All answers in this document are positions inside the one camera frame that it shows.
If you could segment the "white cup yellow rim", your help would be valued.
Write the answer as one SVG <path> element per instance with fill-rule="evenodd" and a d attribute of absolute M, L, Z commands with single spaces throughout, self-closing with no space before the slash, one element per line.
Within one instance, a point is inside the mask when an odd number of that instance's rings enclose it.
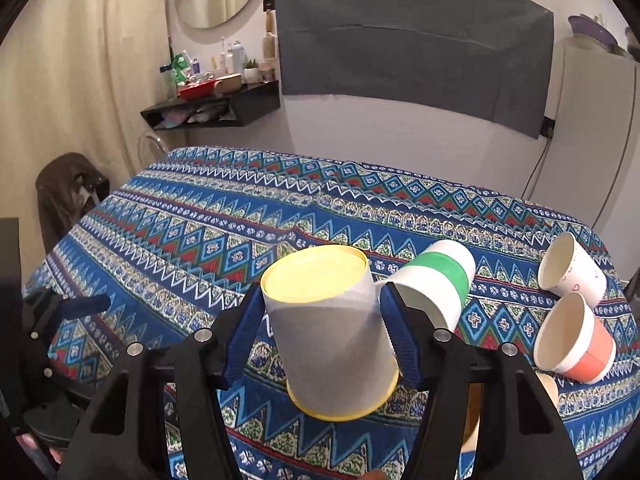
<path fill-rule="evenodd" d="M 379 408 L 399 370 L 367 256 L 344 245 L 292 252 L 260 279 L 292 402 L 328 422 Z"/>

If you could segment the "white cup green band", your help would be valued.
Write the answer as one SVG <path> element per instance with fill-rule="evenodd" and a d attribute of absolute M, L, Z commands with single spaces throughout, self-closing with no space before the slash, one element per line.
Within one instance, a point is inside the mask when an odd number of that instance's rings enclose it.
<path fill-rule="evenodd" d="M 425 312 L 436 328 L 453 332 L 475 276 L 472 252 L 454 240 L 428 246 L 388 278 L 375 284 L 376 291 L 391 282 L 407 307 Z"/>

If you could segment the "beige paper cup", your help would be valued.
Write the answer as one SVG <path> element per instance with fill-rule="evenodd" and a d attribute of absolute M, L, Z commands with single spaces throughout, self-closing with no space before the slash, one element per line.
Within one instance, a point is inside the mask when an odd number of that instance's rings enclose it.
<path fill-rule="evenodd" d="M 559 406 L 559 387 L 554 378 L 546 373 L 536 370 L 537 376 L 542 388 L 546 390 L 554 408 L 558 410 Z M 509 415 L 509 407 L 506 405 L 506 398 L 499 389 L 489 388 L 489 393 L 497 393 L 494 400 L 487 401 L 488 398 L 487 385 L 473 382 L 469 386 L 468 405 L 466 406 L 465 425 L 462 434 L 462 443 L 460 453 L 475 452 L 478 445 L 478 437 L 485 426 L 491 430 L 504 429 L 506 415 Z"/>

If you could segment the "white cup orange band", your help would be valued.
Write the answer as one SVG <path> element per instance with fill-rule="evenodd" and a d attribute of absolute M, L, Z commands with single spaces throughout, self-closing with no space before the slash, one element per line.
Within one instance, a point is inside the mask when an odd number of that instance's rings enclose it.
<path fill-rule="evenodd" d="M 534 344 L 536 367 L 593 385 L 608 374 L 616 342 L 579 292 L 563 296 L 540 326 Z"/>

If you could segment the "white cup pink hearts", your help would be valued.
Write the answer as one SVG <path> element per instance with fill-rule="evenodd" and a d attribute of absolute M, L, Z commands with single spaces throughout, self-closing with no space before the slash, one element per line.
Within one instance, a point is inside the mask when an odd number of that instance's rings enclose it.
<path fill-rule="evenodd" d="M 606 277 L 572 233 L 555 237 L 538 268 L 538 285 L 563 297 L 579 292 L 590 308 L 597 307 L 606 292 Z"/>

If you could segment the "blue patterned tablecloth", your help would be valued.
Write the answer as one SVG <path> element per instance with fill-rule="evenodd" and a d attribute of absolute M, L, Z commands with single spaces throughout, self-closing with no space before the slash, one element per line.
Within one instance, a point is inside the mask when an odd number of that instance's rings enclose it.
<path fill-rule="evenodd" d="M 597 384 L 556 382 L 560 415 L 590 479 L 638 415 L 637 324 L 600 237 L 527 200 L 364 162 L 178 148 L 85 214 L 28 284 L 110 297 L 106 312 L 63 322 L 49 350 L 63 374 L 97 386 L 127 344 L 166 347 L 209 326 L 290 252 L 354 246 L 380 279 L 448 238 L 476 263 L 457 335 L 530 353 L 555 303 L 538 286 L 538 266 L 562 233 L 573 234 L 605 274 L 597 316 L 617 346 L 612 370 Z"/>

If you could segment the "brown leather bag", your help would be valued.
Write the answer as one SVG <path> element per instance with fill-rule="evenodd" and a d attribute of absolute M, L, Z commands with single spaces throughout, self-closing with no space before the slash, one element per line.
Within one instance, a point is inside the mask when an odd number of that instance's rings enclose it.
<path fill-rule="evenodd" d="M 35 187 L 47 254 L 111 191 L 110 180 L 79 153 L 67 153 L 49 162 L 38 174 Z"/>

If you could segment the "clear acrylic chair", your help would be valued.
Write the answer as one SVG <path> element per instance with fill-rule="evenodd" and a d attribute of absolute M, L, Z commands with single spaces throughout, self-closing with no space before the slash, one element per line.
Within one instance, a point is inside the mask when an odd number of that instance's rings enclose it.
<path fill-rule="evenodd" d="M 155 131 L 143 131 L 138 137 L 137 153 L 140 166 L 146 168 L 170 152 L 167 142 Z"/>

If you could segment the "red bowl on shelf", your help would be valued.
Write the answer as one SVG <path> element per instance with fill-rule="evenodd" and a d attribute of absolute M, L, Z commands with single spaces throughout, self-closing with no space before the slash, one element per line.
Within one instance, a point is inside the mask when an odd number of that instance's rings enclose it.
<path fill-rule="evenodd" d="M 194 101 L 203 99 L 215 92 L 216 79 L 196 82 L 195 84 L 186 84 L 179 88 L 178 97 L 183 101 Z"/>

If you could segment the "small potted plant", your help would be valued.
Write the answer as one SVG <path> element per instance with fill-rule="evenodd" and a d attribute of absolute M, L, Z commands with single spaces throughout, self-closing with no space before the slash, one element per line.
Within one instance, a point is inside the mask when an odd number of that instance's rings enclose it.
<path fill-rule="evenodd" d="M 248 60 L 244 64 L 243 78 L 247 84 L 259 84 L 262 81 L 256 60 Z"/>

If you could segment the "green bottle on shelf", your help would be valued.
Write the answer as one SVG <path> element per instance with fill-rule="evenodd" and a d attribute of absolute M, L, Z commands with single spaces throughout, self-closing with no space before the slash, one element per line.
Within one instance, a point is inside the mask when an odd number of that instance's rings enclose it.
<path fill-rule="evenodd" d="M 186 51 L 175 54 L 170 63 L 160 66 L 160 78 L 168 99 L 178 96 L 179 89 L 190 82 L 192 75 L 192 62 Z"/>

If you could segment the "white refrigerator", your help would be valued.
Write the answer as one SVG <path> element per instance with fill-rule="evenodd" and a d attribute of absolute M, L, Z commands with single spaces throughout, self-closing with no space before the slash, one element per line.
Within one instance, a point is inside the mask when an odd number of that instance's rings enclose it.
<path fill-rule="evenodd" d="M 639 267 L 639 64 L 577 38 L 554 55 L 553 133 L 526 198 L 593 229 L 628 281 Z"/>

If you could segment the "dark grey covered television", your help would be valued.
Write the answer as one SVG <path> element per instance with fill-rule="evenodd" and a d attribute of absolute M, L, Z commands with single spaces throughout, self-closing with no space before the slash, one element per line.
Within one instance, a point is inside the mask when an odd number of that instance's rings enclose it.
<path fill-rule="evenodd" d="M 530 0 L 274 0 L 282 90 L 441 108 L 538 136 L 554 43 Z"/>

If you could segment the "purple basin on fridge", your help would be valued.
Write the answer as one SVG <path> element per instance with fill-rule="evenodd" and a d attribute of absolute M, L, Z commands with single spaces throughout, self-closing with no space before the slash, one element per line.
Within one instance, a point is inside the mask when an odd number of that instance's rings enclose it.
<path fill-rule="evenodd" d="M 570 15 L 567 18 L 573 36 L 580 40 L 589 40 L 600 48 L 613 53 L 618 47 L 617 39 L 595 18 L 588 15 Z"/>

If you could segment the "black wall shelf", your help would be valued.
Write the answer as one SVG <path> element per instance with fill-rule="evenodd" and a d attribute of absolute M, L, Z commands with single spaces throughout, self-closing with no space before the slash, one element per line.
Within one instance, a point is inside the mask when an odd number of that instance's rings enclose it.
<path fill-rule="evenodd" d="M 281 107 L 280 82 L 244 84 L 224 96 L 203 96 L 185 101 L 167 100 L 142 110 L 140 115 L 153 131 L 197 128 L 246 127 Z"/>

